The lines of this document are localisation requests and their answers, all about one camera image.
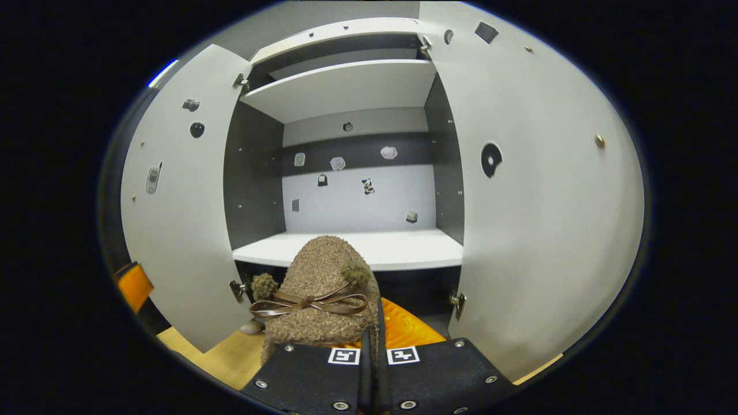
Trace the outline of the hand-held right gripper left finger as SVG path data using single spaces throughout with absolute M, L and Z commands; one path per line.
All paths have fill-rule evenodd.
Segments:
M 371 414 L 368 330 L 361 343 L 358 349 L 278 344 L 242 394 L 277 413 Z

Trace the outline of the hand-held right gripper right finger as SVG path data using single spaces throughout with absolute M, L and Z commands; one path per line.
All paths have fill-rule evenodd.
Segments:
M 390 348 L 389 336 L 406 320 L 379 306 L 376 371 L 380 414 L 490 414 L 513 394 L 513 383 L 465 337 Z

